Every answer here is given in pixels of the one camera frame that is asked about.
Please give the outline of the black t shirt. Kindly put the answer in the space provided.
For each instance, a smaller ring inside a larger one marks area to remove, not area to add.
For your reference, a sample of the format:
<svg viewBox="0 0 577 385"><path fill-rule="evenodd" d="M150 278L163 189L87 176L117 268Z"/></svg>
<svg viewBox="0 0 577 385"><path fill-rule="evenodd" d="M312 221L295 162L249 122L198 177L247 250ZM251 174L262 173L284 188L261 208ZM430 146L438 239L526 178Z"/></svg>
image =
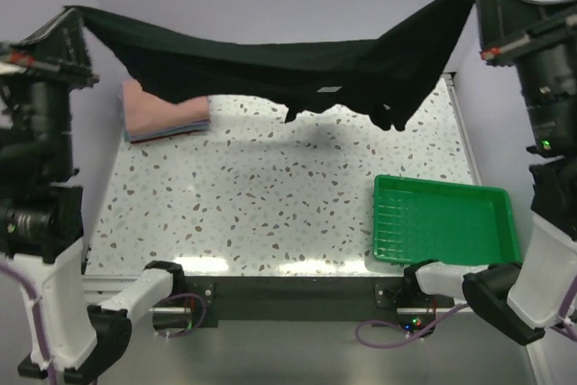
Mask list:
<svg viewBox="0 0 577 385"><path fill-rule="evenodd" d="M83 6L84 25L142 88L177 104L195 96L256 96L286 121L343 105L402 131L434 90L474 0L434 0L376 39L276 44L203 40Z"/></svg>

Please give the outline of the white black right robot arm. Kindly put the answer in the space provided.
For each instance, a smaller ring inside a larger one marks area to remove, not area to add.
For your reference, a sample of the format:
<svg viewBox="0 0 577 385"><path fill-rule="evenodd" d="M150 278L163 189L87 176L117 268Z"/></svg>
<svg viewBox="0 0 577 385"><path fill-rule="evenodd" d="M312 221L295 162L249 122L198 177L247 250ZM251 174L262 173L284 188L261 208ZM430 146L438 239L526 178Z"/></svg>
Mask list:
<svg viewBox="0 0 577 385"><path fill-rule="evenodd" d="M433 295L465 306L521 345L547 329L576 336L576 2L475 0L481 57L517 71L542 162L534 179L533 232L521 262L466 267L422 261L407 267L411 306Z"/></svg>

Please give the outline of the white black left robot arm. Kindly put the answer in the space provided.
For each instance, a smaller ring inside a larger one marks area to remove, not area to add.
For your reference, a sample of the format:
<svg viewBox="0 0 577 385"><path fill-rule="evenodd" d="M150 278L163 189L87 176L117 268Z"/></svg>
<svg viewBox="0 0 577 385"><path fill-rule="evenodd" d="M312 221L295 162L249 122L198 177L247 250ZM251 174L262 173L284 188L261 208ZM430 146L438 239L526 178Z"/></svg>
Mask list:
<svg viewBox="0 0 577 385"><path fill-rule="evenodd" d="M38 31L1 46L1 271L19 282L32 333L20 375L52 384L94 384L116 363L133 327L159 302L187 295L176 263L153 261L99 305L84 296L83 190L69 184L70 93L95 85L81 12L71 7Z"/></svg>

